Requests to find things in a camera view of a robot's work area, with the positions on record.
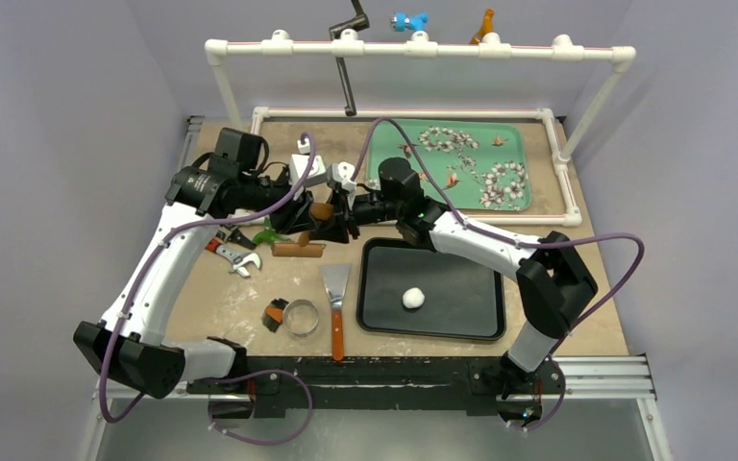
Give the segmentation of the wooden double-ended rolling pin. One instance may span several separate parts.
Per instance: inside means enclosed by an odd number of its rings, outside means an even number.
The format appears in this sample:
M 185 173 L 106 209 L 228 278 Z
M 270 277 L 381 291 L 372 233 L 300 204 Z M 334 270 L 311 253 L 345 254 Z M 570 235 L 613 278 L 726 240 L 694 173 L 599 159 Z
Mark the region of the wooden double-ended rolling pin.
M 273 257 L 320 258 L 323 255 L 326 245 L 313 243 L 308 237 L 308 231 L 294 234 L 298 234 L 294 241 L 290 243 L 276 243 L 271 246 Z

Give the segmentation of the white dough ball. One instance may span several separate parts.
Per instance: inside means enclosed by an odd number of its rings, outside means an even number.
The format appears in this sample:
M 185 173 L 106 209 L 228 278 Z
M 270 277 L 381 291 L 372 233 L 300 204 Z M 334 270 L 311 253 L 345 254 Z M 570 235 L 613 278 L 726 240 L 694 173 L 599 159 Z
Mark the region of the white dough ball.
M 405 309 L 418 309 L 424 305 L 425 299 L 425 293 L 420 288 L 412 287 L 402 295 L 402 305 Z

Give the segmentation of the black baking tray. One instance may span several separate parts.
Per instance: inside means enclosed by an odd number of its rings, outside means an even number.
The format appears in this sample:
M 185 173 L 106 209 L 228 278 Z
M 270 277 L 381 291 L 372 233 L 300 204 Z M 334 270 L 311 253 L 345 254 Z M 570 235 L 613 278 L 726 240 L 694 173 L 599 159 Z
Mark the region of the black baking tray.
M 426 299 L 409 310 L 402 295 L 412 287 Z M 362 250 L 356 318 L 372 332 L 492 342 L 506 331 L 503 277 L 460 256 L 373 238 Z

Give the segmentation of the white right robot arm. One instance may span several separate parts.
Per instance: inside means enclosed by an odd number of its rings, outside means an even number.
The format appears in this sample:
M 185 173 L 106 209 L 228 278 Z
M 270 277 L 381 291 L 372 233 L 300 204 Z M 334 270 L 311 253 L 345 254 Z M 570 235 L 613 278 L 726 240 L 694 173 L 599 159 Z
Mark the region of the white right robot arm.
M 566 235 L 518 234 L 455 211 L 425 194 L 405 158 L 383 161 L 379 188 L 355 198 L 337 171 L 329 176 L 332 194 L 310 213 L 309 239 L 347 243 L 363 225 L 392 221 L 411 246 L 463 257 L 516 282 L 526 323 L 501 360 L 501 377 L 512 390 L 523 391 L 538 379 L 538 368 L 598 292 Z

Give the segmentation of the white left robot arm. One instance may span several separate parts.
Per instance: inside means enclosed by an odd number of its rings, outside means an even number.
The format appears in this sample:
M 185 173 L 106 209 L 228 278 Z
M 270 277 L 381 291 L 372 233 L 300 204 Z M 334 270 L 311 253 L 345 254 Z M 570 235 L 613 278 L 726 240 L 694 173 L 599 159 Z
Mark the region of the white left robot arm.
M 165 330 L 176 300 L 198 257 L 222 225 L 244 224 L 289 204 L 319 156 L 310 133 L 299 139 L 298 179 L 284 171 L 277 180 L 262 174 L 269 150 L 256 134 L 225 128 L 213 151 L 196 158 L 173 178 L 160 220 L 144 256 L 111 306 L 95 323 L 81 322 L 73 341 L 99 375 L 162 399 L 183 381 L 210 378 L 223 392 L 247 383 L 248 367 L 235 358 L 238 346 L 219 338 L 168 345 Z

